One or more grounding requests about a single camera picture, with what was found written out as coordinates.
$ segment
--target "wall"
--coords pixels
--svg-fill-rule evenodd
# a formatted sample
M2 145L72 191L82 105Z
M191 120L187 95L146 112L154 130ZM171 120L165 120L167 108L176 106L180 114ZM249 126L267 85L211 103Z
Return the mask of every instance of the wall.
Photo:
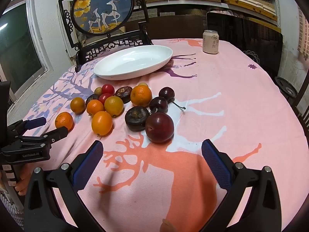
M283 34L283 50L279 76L289 81L299 91L308 71L309 61L305 61L298 51L299 45L299 10L295 0L279 0L280 27ZM304 112L309 104L309 93L298 106Z
M38 26L48 59L49 72L38 79L15 104L8 116L10 124L22 119L36 100L71 67L61 35L57 3L58 0L34 0Z

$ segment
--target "tablecloth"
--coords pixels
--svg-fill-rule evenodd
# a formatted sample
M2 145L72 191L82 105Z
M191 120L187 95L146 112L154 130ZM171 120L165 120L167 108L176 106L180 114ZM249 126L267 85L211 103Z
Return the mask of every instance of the tablecloth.
M304 132L289 104L268 74L228 42L220 41L219 54L202 51L201 39L154 40L173 50L169 63L157 72L125 80L105 81L93 74L95 64L117 49L74 67L33 105L25 119L44 116L47 124L28 131L40 135L55 128L55 117L67 111L75 126L67 138L53 144L49 161L36 163L55 169L72 162L99 139L104 158L87 186L78 192L95 219L106 231L160 231L171 223L179 232L198 231L225 195L201 156L201 143L209 138L221 152L247 168L268 165L274 173L282 208L282 229L292 220L309 190L309 151ZM153 144L145 131L130 131L124 115L113 119L112 133L98 138L85 112L75 115L70 101L86 99L103 84L115 89L146 82L153 97L169 86L175 102L168 114L175 134L167 144ZM230 224L237 222L245 207L248 189ZM74 224L56 191L67 221Z

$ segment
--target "orange deer print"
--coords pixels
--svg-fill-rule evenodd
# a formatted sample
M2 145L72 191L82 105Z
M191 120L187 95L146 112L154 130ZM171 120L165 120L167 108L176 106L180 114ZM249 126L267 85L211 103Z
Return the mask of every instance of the orange deer print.
M217 203L216 184L217 181L211 173L206 161L201 155L188 152L167 152L167 146L171 143L154 144L150 143L146 148L142 147L144 136L139 133L139 138L128 135L133 142L139 142L139 145L132 143L130 146L128 139L125 141L117 141L126 147L125 152L110 151L104 152L108 157L104 160L106 167L110 163L115 163L118 168L111 168L112 171L121 171L124 169L132 169L133 176L125 182L118 183L114 186L106 185L97 177L95 187L100 187L100 193L104 194L110 191L117 191L124 186L130 186L137 178L141 162L143 161L142 170L145 173L148 165L166 169L174 173L174 181L171 189L171 204L166 219L163 219L162 226L172 224L178 232L199 231L208 221L214 212ZM237 161L243 162L253 153L257 153L261 148L261 144L248 155L237 157ZM136 155L137 163L131 165L124 159L124 155ZM122 162L116 161L116 157L121 156ZM194 186L190 189L190 196L184 191L188 186Z
M177 43L180 41L187 41L187 43L192 47L203 47L203 40L196 40L196 39L172 39L170 40L170 43Z

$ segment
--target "beige can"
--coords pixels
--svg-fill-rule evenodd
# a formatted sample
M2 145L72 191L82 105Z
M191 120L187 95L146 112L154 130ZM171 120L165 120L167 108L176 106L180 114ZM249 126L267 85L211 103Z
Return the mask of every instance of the beige can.
M203 51L209 54L219 52L219 35L216 31L204 31L203 33Z

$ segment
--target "silver bolt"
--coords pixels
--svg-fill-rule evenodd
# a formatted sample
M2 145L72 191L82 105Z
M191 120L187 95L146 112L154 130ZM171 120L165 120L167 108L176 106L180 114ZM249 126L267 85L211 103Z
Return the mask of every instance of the silver bolt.
M35 169L34 169L34 172L35 173L39 173L41 171L41 168L39 168L39 167L36 167Z
M70 166L70 165L69 165L68 163L62 164L62 165L61 165L61 169L62 169L62 170L67 170L67 169L69 168L69 166Z
M269 166L264 167L264 169L267 173L271 172L271 168Z
M238 168L238 169L244 168L244 165L243 165L242 163L240 163L240 162L236 162L236 163L235 163L235 166L236 166L236 168Z

